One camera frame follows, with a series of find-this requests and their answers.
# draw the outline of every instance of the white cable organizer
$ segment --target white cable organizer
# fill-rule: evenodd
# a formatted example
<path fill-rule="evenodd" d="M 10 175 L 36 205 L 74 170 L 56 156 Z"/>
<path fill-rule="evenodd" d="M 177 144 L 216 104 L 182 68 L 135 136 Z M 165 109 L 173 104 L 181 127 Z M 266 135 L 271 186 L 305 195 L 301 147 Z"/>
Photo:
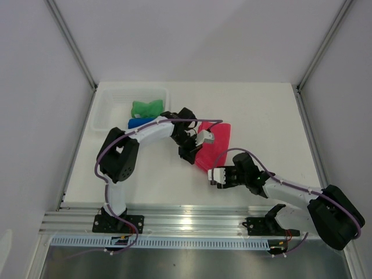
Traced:
<path fill-rule="evenodd" d="M 131 244 L 135 237 L 128 240 L 127 245 L 113 244 L 116 237 L 56 235 L 51 246 L 77 246 L 121 248 Z M 184 238 L 184 237 L 142 237 L 132 248 L 163 248 L 163 249 L 207 249 L 207 250 L 270 250 L 266 239 L 250 238 Z"/>

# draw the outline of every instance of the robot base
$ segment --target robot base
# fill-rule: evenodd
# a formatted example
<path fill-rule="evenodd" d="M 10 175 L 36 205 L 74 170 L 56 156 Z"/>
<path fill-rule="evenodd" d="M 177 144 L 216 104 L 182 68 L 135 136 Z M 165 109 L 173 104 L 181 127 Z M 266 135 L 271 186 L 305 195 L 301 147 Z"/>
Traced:
<path fill-rule="evenodd" d="M 127 215 L 125 211 L 120 215 L 122 219 L 132 223 L 138 230 L 139 234 L 142 234 L 145 217 L 143 215 Z M 101 208 L 101 214 L 97 214 L 94 217 L 94 223 L 92 228 L 93 233 L 108 233 L 108 234 L 132 234 L 133 229 L 123 222 L 120 222 L 115 217 L 109 215 L 104 208 Z"/>

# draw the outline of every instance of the blue object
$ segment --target blue object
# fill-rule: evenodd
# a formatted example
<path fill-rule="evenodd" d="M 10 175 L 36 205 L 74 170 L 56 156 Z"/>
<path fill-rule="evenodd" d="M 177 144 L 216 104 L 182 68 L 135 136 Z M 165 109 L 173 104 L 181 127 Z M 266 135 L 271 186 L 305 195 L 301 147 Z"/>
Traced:
<path fill-rule="evenodd" d="M 155 118 L 132 118 L 128 121 L 128 129 L 136 128 L 143 124 L 149 123 Z"/>

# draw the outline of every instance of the white wall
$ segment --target white wall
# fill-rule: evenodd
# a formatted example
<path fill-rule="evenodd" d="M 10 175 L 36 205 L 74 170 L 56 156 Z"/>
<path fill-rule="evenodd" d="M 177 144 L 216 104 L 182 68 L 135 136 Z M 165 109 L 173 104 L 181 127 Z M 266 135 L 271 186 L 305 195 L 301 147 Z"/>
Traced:
<path fill-rule="evenodd" d="M 96 81 L 297 84 L 343 0 L 57 0 Z"/>
<path fill-rule="evenodd" d="M 91 93 L 42 0 L 0 2 L 1 278 L 24 278 L 66 174 Z"/>
<path fill-rule="evenodd" d="M 356 245 L 371 278 L 372 1 L 355 2 L 303 96 L 330 182 L 366 219 Z"/>

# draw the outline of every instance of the metal corner post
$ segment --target metal corner post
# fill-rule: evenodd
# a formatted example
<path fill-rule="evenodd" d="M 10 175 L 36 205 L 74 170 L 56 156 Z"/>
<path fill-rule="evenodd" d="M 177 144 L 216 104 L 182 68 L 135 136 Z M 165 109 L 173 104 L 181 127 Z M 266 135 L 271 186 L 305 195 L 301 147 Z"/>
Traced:
<path fill-rule="evenodd" d="M 74 56 L 77 64 L 79 65 L 81 71 L 85 75 L 85 78 L 87 79 L 88 84 L 91 86 L 91 88 L 93 90 L 95 90 L 97 85 L 93 80 L 92 74 L 89 71 L 89 68 L 88 68 L 87 64 L 85 63 L 85 61 L 83 59 L 83 56 L 81 55 L 81 52 L 80 52 L 79 48 L 77 47 L 77 44 L 75 43 L 75 40 L 72 37 L 71 32 L 70 32 L 65 20 L 63 19 L 63 16 L 62 16 L 55 0 L 44 0 L 44 2 L 46 4 L 46 6 L 48 7 L 52 17 L 54 18 L 54 20 L 55 20 L 55 22 L 56 22 L 56 24 L 59 28 L 59 31 L 61 32 L 63 38 L 66 41 L 66 44 L 69 46 L 69 48 L 72 52 L 72 55 Z"/>
<path fill-rule="evenodd" d="M 320 184 L 323 188 L 329 185 L 329 180 L 327 178 L 326 170 L 322 163 L 319 148 L 317 146 L 317 143 L 316 143 L 316 140 L 313 134 L 313 130 L 311 128 L 310 120 L 306 112 L 306 105 L 303 100 L 302 92 L 303 92 L 303 88 L 305 84 L 309 80 L 312 73 L 315 71 L 317 65 L 319 64 L 325 52 L 327 51 L 328 47 L 332 43 L 334 37 L 337 34 L 337 31 L 339 30 L 340 26 L 344 22 L 354 2 L 355 0 L 345 0 L 345 2 L 342 4 L 338 14 L 336 15 L 335 20 L 333 21 L 331 27 L 326 33 L 312 61 L 307 67 L 301 81 L 299 82 L 297 86 L 294 87 L 294 93 L 295 93 L 295 98 L 297 101 L 298 109 L 301 115 L 303 126 L 305 128 L 307 140 L 309 141 L 310 150 L 313 156 L 313 160 L 314 160 L 316 171 L 317 171 L 317 174 L 320 180 Z M 348 263 L 352 278 L 353 279 L 366 278 L 365 272 L 363 270 L 363 265 L 360 260 L 359 253 L 356 249 L 354 240 L 351 241 L 346 246 L 346 248 L 344 249 L 344 253 L 345 253 L 346 261 Z"/>
<path fill-rule="evenodd" d="M 310 65 L 307 67 L 304 75 L 302 76 L 302 79 L 298 85 L 298 91 L 301 93 L 303 87 L 305 86 L 307 80 L 311 76 L 311 74 L 314 72 L 316 66 L 318 65 L 319 61 L 321 61 L 323 55 L 327 51 L 328 47 L 330 46 L 330 43 L 332 42 L 333 38 L 335 37 L 338 29 L 340 28 L 342 22 L 346 18 L 346 15 L 350 11 L 352 4 L 355 2 L 355 0 L 345 0 L 345 2 L 342 4 L 340 10 L 338 11 L 336 18 L 334 19 L 331 27 L 328 29 L 328 32 L 326 33 L 322 43 L 320 44 L 317 52 L 315 53 Z"/>

